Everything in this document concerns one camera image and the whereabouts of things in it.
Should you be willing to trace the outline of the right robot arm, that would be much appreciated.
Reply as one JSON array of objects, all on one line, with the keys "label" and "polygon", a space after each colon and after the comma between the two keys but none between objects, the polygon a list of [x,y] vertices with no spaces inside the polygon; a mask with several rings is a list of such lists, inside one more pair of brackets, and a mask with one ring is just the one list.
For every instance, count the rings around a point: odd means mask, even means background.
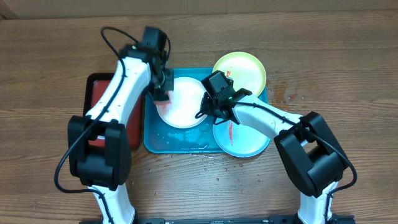
[{"label": "right robot arm", "polygon": [[294,215],[271,215],[265,223],[354,223],[352,215],[331,211],[333,196],[352,187],[358,175],[324,118],[302,116],[261,101],[249,90],[235,91],[233,80],[217,70],[201,81],[203,115],[248,126],[273,139],[287,175],[300,191]]}]

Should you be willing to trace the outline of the light blue plate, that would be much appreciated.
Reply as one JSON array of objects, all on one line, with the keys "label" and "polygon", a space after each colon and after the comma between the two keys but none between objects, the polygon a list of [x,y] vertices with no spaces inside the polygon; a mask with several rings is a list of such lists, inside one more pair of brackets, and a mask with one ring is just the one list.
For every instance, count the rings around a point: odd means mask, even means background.
[{"label": "light blue plate", "polygon": [[252,157],[264,151],[271,139],[249,126],[217,118],[213,125],[213,135],[217,145],[227,154],[234,157]]}]

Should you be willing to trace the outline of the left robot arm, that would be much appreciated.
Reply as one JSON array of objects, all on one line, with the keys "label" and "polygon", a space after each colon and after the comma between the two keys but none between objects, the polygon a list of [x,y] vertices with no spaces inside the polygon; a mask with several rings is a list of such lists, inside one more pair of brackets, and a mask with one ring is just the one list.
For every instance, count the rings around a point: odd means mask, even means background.
[{"label": "left robot arm", "polygon": [[126,126],[143,91],[148,91],[156,104],[171,102],[174,72],[166,67],[170,51],[167,34],[146,27],[141,41],[114,51],[116,71],[97,104],[86,115],[72,116],[68,122],[68,151],[55,169],[55,186],[61,192],[72,192],[58,180],[63,163],[68,161],[71,175],[84,185],[75,192],[95,195],[102,223],[136,220],[126,187],[131,170]]}]

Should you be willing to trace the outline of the white plate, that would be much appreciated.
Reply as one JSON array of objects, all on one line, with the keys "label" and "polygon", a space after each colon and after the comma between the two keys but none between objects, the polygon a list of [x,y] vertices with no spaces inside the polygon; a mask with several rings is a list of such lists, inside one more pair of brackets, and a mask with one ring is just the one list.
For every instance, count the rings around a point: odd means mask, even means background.
[{"label": "white plate", "polygon": [[157,112],[161,119],[172,127],[192,128],[207,117],[195,117],[200,111],[204,93],[205,88],[199,80],[178,77],[174,80],[174,90],[169,92],[170,102],[166,105],[156,105]]}]

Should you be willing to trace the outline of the green and pink sponge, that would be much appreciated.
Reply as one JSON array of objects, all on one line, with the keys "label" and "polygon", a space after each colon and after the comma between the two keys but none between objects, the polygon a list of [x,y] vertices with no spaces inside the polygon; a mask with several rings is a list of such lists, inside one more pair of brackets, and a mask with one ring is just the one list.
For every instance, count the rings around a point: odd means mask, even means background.
[{"label": "green and pink sponge", "polygon": [[153,101],[155,105],[167,105],[171,103],[170,94],[168,91],[155,89],[153,94]]}]

